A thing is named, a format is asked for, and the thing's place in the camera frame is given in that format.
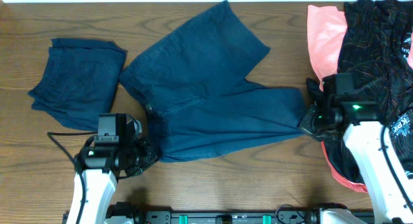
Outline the navy blue shorts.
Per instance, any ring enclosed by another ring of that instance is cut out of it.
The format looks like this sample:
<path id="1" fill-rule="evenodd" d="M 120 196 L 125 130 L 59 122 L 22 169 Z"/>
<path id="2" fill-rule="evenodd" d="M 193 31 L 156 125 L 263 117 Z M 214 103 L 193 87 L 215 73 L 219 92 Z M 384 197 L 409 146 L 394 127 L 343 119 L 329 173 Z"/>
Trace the navy blue shorts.
<path id="1" fill-rule="evenodd" d="M 161 161 L 216 158 L 301 135 L 298 88 L 267 88 L 247 75 L 269 53 L 223 1 L 138 55 L 119 81 L 146 109 Z"/>

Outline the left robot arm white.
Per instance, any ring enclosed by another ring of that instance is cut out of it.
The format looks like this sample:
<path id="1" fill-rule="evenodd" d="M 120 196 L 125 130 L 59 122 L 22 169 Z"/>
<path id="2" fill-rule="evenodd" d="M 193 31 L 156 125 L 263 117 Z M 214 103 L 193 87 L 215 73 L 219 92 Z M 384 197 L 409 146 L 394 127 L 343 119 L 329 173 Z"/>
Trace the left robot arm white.
<path id="1" fill-rule="evenodd" d="M 131 140 L 112 136 L 89 137 L 72 159 L 74 197 L 65 223 L 144 223 L 128 202 L 110 204 L 121 179 L 141 175 L 161 157 L 158 147 L 145 137 Z"/>

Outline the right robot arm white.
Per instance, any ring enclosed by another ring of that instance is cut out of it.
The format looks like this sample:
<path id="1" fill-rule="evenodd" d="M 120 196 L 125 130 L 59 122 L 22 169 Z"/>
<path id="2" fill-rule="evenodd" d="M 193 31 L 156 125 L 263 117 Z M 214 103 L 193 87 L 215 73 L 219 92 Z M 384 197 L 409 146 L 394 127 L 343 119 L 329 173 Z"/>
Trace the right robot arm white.
<path id="1" fill-rule="evenodd" d="M 412 185 L 374 102 L 313 104 L 299 127 L 318 141 L 343 140 L 367 187 L 375 223 L 412 223 Z"/>

